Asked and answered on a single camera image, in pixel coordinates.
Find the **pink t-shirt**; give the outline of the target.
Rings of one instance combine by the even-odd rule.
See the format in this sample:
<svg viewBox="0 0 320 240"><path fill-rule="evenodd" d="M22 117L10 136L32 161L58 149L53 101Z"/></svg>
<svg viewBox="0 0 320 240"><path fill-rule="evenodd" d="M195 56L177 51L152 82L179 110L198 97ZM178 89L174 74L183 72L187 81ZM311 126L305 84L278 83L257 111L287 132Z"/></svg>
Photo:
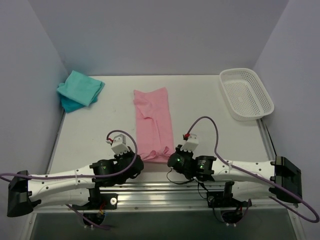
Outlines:
<svg viewBox="0 0 320 240"><path fill-rule="evenodd" d="M133 94L138 154L144 162L166 164L175 151L168 91L163 87Z"/></svg>

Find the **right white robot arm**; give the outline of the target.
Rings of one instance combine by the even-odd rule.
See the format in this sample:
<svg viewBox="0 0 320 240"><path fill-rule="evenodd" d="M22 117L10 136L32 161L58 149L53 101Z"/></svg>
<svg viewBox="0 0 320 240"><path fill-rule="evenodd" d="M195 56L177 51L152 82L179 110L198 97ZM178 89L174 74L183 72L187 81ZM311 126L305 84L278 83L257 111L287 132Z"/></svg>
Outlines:
<svg viewBox="0 0 320 240"><path fill-rule="evenodd" d="M283 156L262 162L221 160L208 155L193 157L178 145L167 166L188 180L233 182L232 188L222 193L223 203L230 207L239 201L265 197L291 204L302 202L301 170Z"/></svg>

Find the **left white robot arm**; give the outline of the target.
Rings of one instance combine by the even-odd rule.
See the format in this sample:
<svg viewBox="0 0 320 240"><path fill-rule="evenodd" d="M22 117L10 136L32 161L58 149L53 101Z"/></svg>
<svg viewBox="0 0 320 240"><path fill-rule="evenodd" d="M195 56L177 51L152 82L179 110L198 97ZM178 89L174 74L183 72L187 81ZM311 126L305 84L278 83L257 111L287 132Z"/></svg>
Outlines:
<svg viewBox="0 0 320 240"><path fill-rule="evenodd" d="M130 149L113 159L101 159L73 171L37 176L20 171L8 185L7 216L20 217L34 209L56 205L72 205L77 210L114 210L117 195L103 196L100 189L123 185L143 169L141 157Z"/></svg>

